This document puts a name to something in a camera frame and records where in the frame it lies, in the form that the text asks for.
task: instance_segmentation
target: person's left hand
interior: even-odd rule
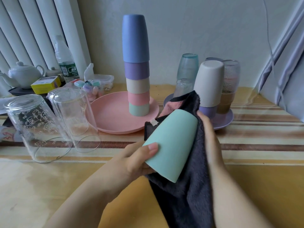
[[[144,141],[127,145],[121,153],[90,176],[89,179],[106,192],[108,203],[138,177],[155,172],[145,161],[157,153],[158,144],[142,146],[143,143]]]

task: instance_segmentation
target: plastic bottle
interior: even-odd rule
[[[70,82],[79,78],[73,55],[69,47],[65,44],[62,35],[56,35],[55,41],[55,55],[62,70],[64,80]]]

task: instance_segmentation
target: towel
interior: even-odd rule
[[[213,225],[211,182],[205,151],[204,127],[196,112],[199,96],[195,91],[168,102],[152,126],[145,123],[145,140],[174,109],[185,110],[198,121],[196,137],[188,160],[176,183],[158,173],[147,175],[151,188],[170,228],[210,228]]]

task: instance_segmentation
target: person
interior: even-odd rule
[[[197,112],[205,131],[205,147],[213,190],[217,228],[273,227],[226,170],[221,146],[209,118]],[[46,223],[46,228],[98,227],[105,206],[138,177],[153,173],[145,161],[158,151],[158,144],[126,148],[82,183]]]

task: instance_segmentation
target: teal glass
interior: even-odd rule
[[[187,111],[173,111],[143,144],[158,143],[158,152],[146,163],[171,182],[176,182],[186,164],[198,125]]]
[[[177,81],[180,79],[190,79],[194,83],[198,70],[199,56],[194,53],[184,53],[177,70]]]

